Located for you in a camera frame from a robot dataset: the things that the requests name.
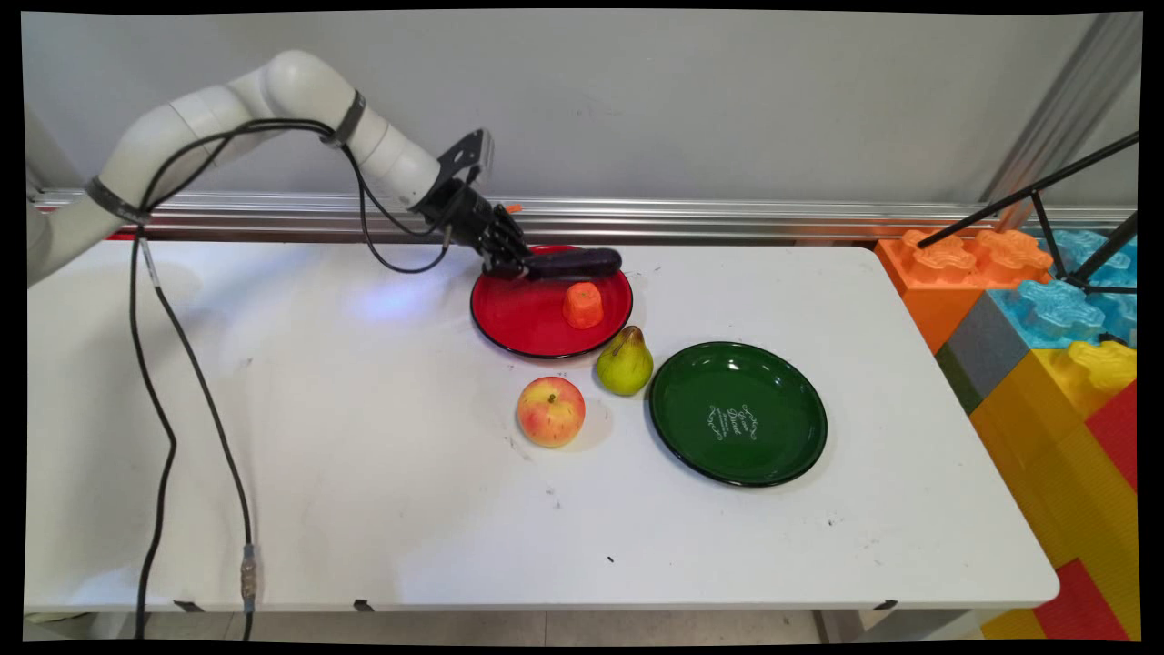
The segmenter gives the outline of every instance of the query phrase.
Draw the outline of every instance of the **foam block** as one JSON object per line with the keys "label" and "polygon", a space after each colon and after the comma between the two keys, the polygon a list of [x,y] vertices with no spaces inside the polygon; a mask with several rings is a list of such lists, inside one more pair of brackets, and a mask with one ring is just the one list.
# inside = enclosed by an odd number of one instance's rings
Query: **foam block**
{"label": "foam block", "polygon": [[1072,342],[1099,344],[1103,312],[1083,289],[1059,279],[1023,282],[1016,289],[987,291],[1030,349],[1065,349]]}
{"label": "foam block", "polygon": [[1135,380],[1087,419],[1087,429],[1091,430],[1123,479],[1128,480],[1131,490],[1138,491],[1136,483]]}
{"label": "foam block", "polygon": [[1136,379],[1136,351],[1115,342],[1076,342],[1064,350],[1031,351],[1083,419],[1103,407]]}
{"label": "foam block", "polygon": [[991,414],[989,406],[986,404],[979,406],[970,415],[970,422],[978,432],[979,439],[982,440],[982,446],[986,447],[991,460],[994,461],[994,467],[1002,476],[1007,489],[1010,490],[1010,496],[1014,497],[1015,504],[1018,505],[1023,518],[1027,519],[1027,525],[1035,533],[1035,539],[1038,540],[1038,544],[1046,554],[1051,567],[1062,567],[1078,557],[1078,553],[1071,548],[1064,536],[1063,528],[1055,521],[1051,511],[1031,484],[1025,469],[1008,448],[1007,440],[999,429],[998,421]]}
{"label": "foam block", "polygon": [[978,298],[946,346],[984,399],[1030,351],[989,292]]}
{"label": "foam block", "polygon": [[1080,426],[1029,469],[1035,491],[1079,554],[1123,631],[1141,638],[1136,492]]}
{"label": "foam block", "polygon": [[1056,574],[1059,596],[1034,610],[1048,639],[1128,641],[1128,634],[1103,601],[1083,562],[1076,560]]}
{"label": "foam block", "polygon": [[928,248],[930,233],[910,229],[878,241],[874,252],[917,325],[931,354],[950,339],[984,289],[1013,289],[1023,279],[1050,277],[1051,257],[1017,230],[979,232],[973,238],[946,236]]}
{"label": "foam block", "polygon": [[979,404],[982,403],[982,397],[978,396],[978,392],[974,391],[974,385],[970,382],[966,372],[963,371],[961,365],[958,364],[958,358],[950,353],[949,347],[938,349],[934,358],[938,361],[938,368],[942,369],[946,382],[950,383],[950,389],[953,390],[953,396],[958,398],[961,410],[966,414],[974,412]]}
{"label": "foam block", "polygon": [[[1055,229],[1052,234],[1055,244],[1059,248],[1059,256],[1063,257],[1063,265],[1067,270],[1078,269],[1107,241],[1107,236],[1090,229]],[[1134,236],[1103,262],[1103,265],[1091,276],[1091,283],[1100,286],[1135,286],[1136,242],[1137,237]],[[1039,238],[1038,243],[1039,248],[1050,251],[1044,238]]]}
{"label": "foam block", "polygon": [[1131,332],[1136,329],[1135,293],[1092,293],[1087,301],[1103,312],[1103,329],[1136,348]]}
{"label": "foam block", "polygon": [[1032,610],[1012,610],[982,626],[986,639],[1046,639]]}

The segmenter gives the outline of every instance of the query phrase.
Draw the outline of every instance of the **cable connector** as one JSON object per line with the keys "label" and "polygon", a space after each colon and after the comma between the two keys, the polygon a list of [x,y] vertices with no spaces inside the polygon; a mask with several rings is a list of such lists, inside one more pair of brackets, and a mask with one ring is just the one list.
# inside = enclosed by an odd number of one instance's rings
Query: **cable connector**
{"label": "cable connector", "polygon": [[255,546],[242,547],[242,567],[239,568],[242,585],[242,611],[255,611],[255,595],[258,591],[258,575],[255,571]]}

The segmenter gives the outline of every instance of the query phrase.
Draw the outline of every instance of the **robotic arm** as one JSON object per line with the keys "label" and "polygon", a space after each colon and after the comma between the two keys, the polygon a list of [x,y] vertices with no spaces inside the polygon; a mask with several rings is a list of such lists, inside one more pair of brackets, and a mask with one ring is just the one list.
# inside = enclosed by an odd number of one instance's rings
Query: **robotic arm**
{"label": "robotic arm", "polygon": [[[489,133],[470,133],[433,157],[384,118],[364,106],[347,80],[318,57],[282,52],[267,65],[228,84],[210,86],[147,113],[121,137],[87,193],[45,216],[31,204],[28,218],[28,285],[122,227],[148,219],[135,214],[150,180],[179,148],[234,129],[255,119],[305,119],[335,131],[333,140],[352,151],[369,187],[391,193],[428,223],[440,223],[453,242],[474,248],[488,275],[501,277],[589,278],[622,266],[609,248],[534,255],[521,228],[502,205],[491,206],[471,184],[492,156]],[[221,165],[278,131],[239,134],[210,165]],[[175,161],[150,191],[161,198],[211,158],[217,143],[205,143]],[[467,171],[462,179],[457,173]]]}

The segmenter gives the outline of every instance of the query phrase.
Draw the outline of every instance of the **red building block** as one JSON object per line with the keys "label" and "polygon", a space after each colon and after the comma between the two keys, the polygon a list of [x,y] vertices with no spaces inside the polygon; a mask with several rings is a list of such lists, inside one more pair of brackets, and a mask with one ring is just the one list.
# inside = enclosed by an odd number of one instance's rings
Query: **red building block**
{"label": "red building block", "polygon": [[1087,428],[1133,490],[1136,487],[1136,383],[1107,401],[1087,420]]}
{"label": "red building block", "polygon": [[1035,608],[1035,618],[1048,639],[1129,641],[1083,562],[1072,560],[1056,574],[1059,596]]}

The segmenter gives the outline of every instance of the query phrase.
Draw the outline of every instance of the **apple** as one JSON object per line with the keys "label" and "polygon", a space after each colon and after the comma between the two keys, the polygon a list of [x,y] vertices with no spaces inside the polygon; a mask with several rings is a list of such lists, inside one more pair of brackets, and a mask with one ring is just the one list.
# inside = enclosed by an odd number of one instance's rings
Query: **apple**
{"label": "apple", "polygon": [[563,447],[577,436],[585,421],[585,401],[565,378],[538,378],[517,399],[517,421],[531,442]]}

